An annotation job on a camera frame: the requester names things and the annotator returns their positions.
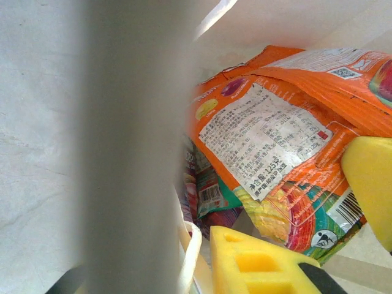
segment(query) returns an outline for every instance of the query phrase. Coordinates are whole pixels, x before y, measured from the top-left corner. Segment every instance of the black object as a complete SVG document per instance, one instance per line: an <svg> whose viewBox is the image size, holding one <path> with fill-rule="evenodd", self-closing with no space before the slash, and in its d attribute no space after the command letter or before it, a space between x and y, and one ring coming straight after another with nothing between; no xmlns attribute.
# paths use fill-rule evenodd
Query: black object
<svg viewBox="0 0 392 294"><path fill-rule="evenodd" d="M298 265L322 294L347 294L324 269L308 263L300 263Z"/></svg>
<svg viewBox="0 0 392 294"><path fill-rule="evenodd" d="M82 266L68 270L46 294L75 294L85 280L84 271Z"/></svg>

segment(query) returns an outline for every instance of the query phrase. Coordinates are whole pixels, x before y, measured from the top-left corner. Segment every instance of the qr code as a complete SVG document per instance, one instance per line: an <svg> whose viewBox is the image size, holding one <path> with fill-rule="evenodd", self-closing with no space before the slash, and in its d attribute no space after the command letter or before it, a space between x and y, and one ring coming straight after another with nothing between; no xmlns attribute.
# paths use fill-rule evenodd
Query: qr code
<svg viewBox="0 0 392 294"><path fill-rule="evenodd" d="M355 72L354 70L351 70L347 67L340 67L338 69L333 69L329 71L330 74L333 74L339 78L343 78L345 80L348 80L349 78L358 78L362 76L362 74Z"/></svg>

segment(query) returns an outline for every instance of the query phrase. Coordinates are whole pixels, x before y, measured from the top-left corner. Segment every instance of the barcode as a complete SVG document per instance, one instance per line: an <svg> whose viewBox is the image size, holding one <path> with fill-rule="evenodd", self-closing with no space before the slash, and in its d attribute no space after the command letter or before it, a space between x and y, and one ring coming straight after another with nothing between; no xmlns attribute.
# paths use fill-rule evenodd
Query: barcode
<svg viewBox="0 0 392 294"><path fill-rule="evenodd" d="M339 200L326 212L346 233L362 217L362 210L351 189L347 189Z"/></svg>
<svg viewBox="0 0 392 294"><path fill-rule="evenodd" d="M202 202L215 202L222 198L221 190L219 190L218 184L208 187L205 190L201 190L199 194Z"/></svg>
<svg viewBox="0 0 392 294"><path fill-rule="evenodd" d="M338 69L330 70L328 73L333 74L339 78L343 78L348 80L349 78L358 78L362 76L362 74L355 72L354 70L349 69L348 67L340 67Z"/></svg>

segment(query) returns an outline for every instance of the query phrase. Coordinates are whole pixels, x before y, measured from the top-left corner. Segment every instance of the yellow sponge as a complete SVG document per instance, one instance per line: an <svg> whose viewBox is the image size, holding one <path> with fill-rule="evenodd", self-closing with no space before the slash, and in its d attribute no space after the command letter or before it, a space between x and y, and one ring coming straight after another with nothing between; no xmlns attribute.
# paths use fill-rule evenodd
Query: yellow sponge
<svg viewBox="0 0 392 294"><path fill-rule="evenodd" d="M392 252L392 138L354 139L342 169L375 236Z"/></svg>
<svg viewBox="0 0 392 294"><path fill-rule="evenodd" d="M319 294L299 263L313 258L225 227L211 227L214 294Z"/></svg>

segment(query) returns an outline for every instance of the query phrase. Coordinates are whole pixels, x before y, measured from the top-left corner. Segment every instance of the blurry pole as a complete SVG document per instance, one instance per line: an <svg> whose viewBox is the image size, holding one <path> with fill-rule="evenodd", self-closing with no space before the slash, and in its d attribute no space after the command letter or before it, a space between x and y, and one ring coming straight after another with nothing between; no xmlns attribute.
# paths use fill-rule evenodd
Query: blurry pole
<svg viewBox="0 0 392 294"><path fill-rule="evenodd" d="M192 2L86 5L80 159L90 293L176 292L171 197L194 85Z"/></svg>

